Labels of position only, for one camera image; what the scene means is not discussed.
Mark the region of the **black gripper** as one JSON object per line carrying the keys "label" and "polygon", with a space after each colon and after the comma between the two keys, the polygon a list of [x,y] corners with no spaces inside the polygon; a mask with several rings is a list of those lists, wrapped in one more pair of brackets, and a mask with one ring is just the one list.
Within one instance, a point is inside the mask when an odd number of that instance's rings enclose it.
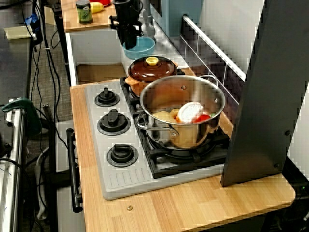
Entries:
{"label": "black gripper", "polygon": [[131,49],[136,46],[138,32],[141,32],[142,23],[139,21],[139,16],[143,9],[143,3],[140,0],[113,0],[112,3],[116,10],[116,16],[109,16],[111,28],[133,27],[128,32],[127,30],[118,31],[121,45]]}

